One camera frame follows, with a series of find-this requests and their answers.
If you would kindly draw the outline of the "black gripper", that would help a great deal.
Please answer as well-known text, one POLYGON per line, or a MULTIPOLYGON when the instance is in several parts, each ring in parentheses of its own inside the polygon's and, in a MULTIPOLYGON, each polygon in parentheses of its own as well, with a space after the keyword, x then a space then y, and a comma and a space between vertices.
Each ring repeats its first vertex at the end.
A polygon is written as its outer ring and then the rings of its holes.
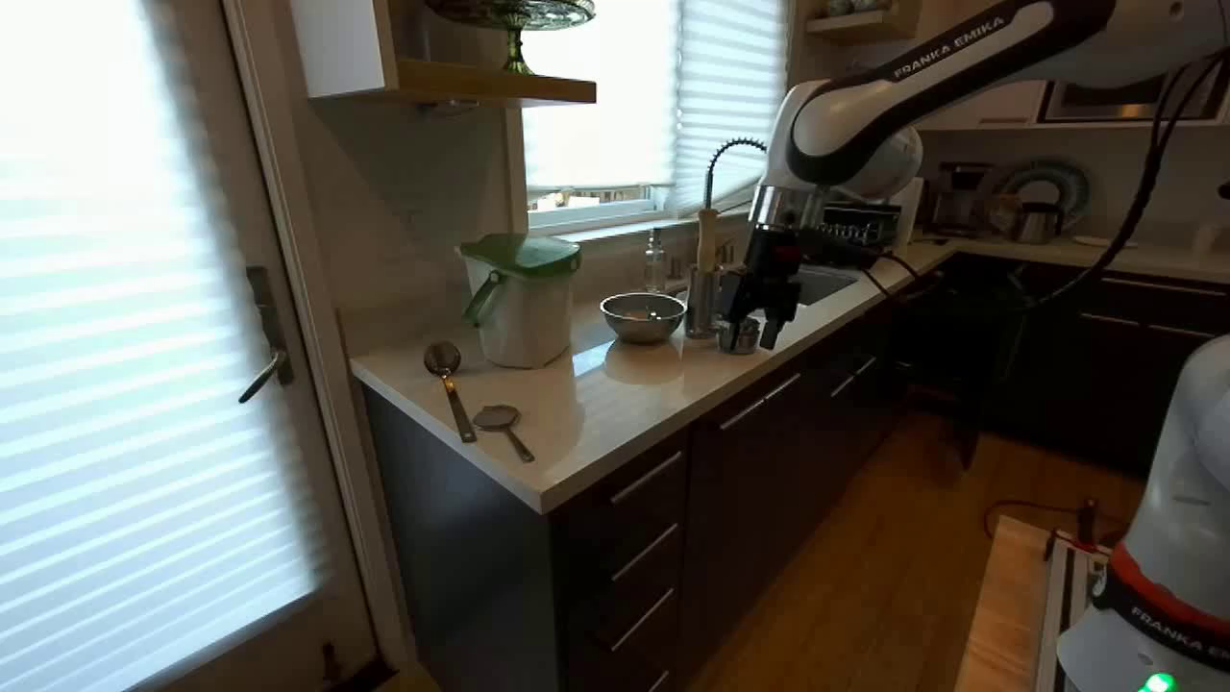
MULTIPOLYGON (((754 233, 743 279, 743 306, 763 312, 762 348, 777 352, 779 333, 795 320, 800 306, 800 234, 795 233, 754 233)), ((758 320, 743 316, 725 322, 725 354, 749 354, 758 344, 758 320)))

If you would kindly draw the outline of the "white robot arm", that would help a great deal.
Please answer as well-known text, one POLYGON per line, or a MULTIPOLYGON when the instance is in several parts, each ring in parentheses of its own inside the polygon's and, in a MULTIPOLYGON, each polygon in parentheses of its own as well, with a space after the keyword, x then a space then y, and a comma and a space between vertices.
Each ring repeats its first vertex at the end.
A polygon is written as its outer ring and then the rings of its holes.
MULTIPOLYGON (((1230 0, 997 0, 930 44, 785 94, 724 320, 795 316, 800 239, 826 198, 917 170, 913 124, 997 80, 1122 85, 1227 52, 1230 0)), ((1073 692, 1230 692, 1230 339, 1187 354, 1131 530, 1057 634, 1073 692)))

